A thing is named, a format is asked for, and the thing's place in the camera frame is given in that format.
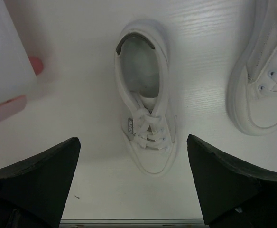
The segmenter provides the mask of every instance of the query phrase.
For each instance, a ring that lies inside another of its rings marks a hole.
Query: white sneaker
[[[124,139],[137,167],[154,177],[171,168],[176,154],[168,51],[163,28],[152,20],[138,20],[122,31],[115,52]]]
[[[256,1],[254,30],[233,69],[227,108],[245,134],[277,129],[277,0]]]

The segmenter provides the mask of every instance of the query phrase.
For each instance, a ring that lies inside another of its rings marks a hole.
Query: shoe sole
[[[251,132],[247,131],[245,128],[243,128],[238,120],[237,113],[236,113],[236,90],[239,84],[240,75],[242,73],[242,70],[244,66],[246,65],[247,59],[252,54],[252,51],[257,43],[257,40],[259,38],[259,35],[261,33],[264,18],[267,11],[267,5],[268,0],[256,0],[256,15],[255,15],[255,21],[253,26],[253,32],[252,36],[249,40],[249,43],[244,50],[244,52],[241,54],[241,57],[235,64],[230,80],[228,83],[228,90],[227,90],[227,99],[226,99],[226,106],[227,106],[227,112],[229,115],[229,118],[233,121],[234,125],[244,134],[248,135],[254,135]]]

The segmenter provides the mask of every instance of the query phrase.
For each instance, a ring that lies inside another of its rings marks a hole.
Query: white wooden surface
[[[26,109],[0,123],[0,168],[70,137],[82,149],[63,219],[201,219],[188,134],[277,171],[277,132],[249,137],[230,122],[225,93],[249,39],[252,0],[6,1],[24,47],[44,60]],[[171,99],[180,139],[171,171],[150,178],[123,143],[113,52],[122,28],[152,18],[173,41]]]

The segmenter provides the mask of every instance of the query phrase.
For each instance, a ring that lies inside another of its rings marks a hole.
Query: shoe
[[[248,135],[277,130],[277,0],[257,0],[250,41],[228,86],[227,109]]]
[[[124,140],[137,167],[153,177],[169,171],[176,155],[168,54],[165,30],[153,20],[127,25],[115,52]]]

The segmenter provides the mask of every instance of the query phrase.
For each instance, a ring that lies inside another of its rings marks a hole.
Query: white plastic container
[[[0,121],[25,107],[23,95],[35,83],[30,61],[6,6],[0,0]]]

